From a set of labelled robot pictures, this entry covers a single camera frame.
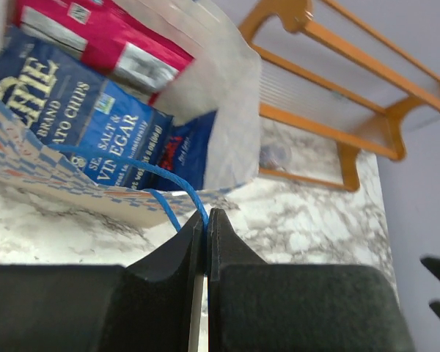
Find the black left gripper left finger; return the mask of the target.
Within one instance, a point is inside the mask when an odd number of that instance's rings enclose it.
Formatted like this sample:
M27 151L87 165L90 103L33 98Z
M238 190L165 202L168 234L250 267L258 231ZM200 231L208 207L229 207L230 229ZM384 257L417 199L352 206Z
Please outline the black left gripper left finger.
M0 265L0 351L187 351L202 230L127 267Z

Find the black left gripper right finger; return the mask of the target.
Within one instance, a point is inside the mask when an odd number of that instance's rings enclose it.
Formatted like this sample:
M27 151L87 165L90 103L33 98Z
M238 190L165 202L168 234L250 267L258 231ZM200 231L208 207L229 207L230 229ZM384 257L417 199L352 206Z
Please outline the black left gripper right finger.
M214 208L208 224L211 351L412 351L395 292L377 268L269 264Z

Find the checkered paper bag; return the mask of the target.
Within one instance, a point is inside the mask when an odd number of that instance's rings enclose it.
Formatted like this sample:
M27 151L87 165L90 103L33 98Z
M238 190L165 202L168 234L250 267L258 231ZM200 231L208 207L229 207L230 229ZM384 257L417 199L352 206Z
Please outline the checkered paper bag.
M184 191L166 194L176 214L199 209L256 177L261 60L236 25L211 1L121 1L120 6L194 56L155 107L181 121L216 112L200 200ZM1 101L0 181L136 227L166 221L150 194L92 182L62 154L41 144Z

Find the blue kettle chips bag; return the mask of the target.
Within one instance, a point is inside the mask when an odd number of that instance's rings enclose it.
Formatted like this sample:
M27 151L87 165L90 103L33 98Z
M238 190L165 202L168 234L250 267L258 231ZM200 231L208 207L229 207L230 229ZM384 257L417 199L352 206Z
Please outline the blue kettle chips bag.
M0 101L44 145L158 163L173 117L45 41L9 26L0 50Z

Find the pink real chips bag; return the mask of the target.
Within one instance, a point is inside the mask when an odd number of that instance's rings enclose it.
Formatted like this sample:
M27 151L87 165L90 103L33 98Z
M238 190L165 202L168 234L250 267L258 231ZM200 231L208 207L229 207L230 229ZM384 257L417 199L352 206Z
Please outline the pink real chips bag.
M151 100L194 60L114 1L16 1L13 23Z

